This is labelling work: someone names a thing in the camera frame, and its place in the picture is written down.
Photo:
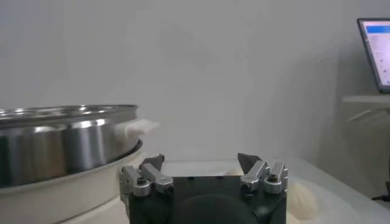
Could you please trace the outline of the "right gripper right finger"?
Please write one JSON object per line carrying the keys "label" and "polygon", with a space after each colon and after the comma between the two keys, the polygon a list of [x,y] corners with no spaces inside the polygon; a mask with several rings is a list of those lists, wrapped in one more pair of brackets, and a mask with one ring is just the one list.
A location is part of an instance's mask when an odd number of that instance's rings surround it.
{"label": "right gripper right finger", "polygon": [[259,190],[260,186],[269,194],[284,194],[288,188],[288,168],[277,162],[270,167],[259,156],[244,153],[237,154],[238,162],[243,170],[240,186],[249,192]]}

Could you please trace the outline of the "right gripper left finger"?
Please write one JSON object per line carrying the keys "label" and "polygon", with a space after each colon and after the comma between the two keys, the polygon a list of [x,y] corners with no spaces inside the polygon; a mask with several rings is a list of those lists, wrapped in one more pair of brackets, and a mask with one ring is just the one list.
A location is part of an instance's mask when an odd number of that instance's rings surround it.
{"label": "right gripper left finger", "polygon": [[124,166],[119,173],[120,199],[127,210],[130,209],[130,197],[147,197],[151,194],[152,187],[158,193],[167,194],[174,187],[173,177],[161,173],[165,156],[157,156],[144,159],[138,169],[133,166]]}

